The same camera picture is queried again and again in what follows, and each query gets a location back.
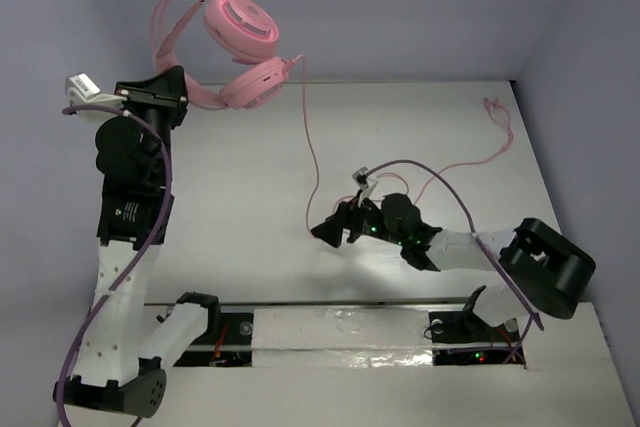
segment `white table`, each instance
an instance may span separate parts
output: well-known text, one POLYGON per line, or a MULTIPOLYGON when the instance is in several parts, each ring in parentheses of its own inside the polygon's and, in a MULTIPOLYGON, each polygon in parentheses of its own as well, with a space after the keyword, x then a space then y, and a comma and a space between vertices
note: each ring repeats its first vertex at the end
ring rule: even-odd
MULTIPOLYGON (((590 304, 571 321, 543 317, 515 365, 380 368, 174 368, 142 425, 204 427, 633 427, 590 304)), ((133 419, 70 408, 74 427, 133 419)))
MULTIPOLYGON (((467 297, 497 275, 418 272, 399 249, 371 239, 333 250, 311 239, 304 211, 315 173, 302 124, 301 86, 286 86, 256 111, 191 108, 173 137, 176 202, 148 302, 174 302, 197 290, 223 302, 387 300, 467 297)), ((439 169, 479 160, 505 142, 482 104, 509 109, 515 142, 490 164, 445 175, 468 204, 478 229, 498 230, 535 216, 556 219, 518 107, 507 82, 313 84, 309 125, 322 172, 311 220, 353 194, 362 166, 411 158, 439 169)), ((411 166, 392 169, 417 195, 428 178, 411 166)), ((394 179, 381 192, 403 191, 394 179)), ((467 230, 452 196, 437 182, 419 206, 423 220, 467 230)))

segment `pink headphones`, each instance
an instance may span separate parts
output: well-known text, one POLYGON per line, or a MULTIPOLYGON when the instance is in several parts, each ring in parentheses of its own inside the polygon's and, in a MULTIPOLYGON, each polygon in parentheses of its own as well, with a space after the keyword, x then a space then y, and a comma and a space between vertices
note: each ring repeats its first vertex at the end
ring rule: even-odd
MULTIPOLYGON (((157 73, 179 64, 174 52, 176 41, 207 0, 193 4, 156 49, 156 18, 159 14, 158 27, 162 38, 162 22, 169 1, 160 0, 151 17, 151 48, 157 73)), ((301 58, 286 60, 275 56, 280 36, 278 26, 269 14, 250 0, 209 0, 204 25, 213 40, 233 55, 234 62, 253 67, 222 87, 218 94, 185 74, 189 101, 197 107, 208 110, 229 107, 254 109, 280 92, 283 82, 289 78, 289 71, 301 58)))

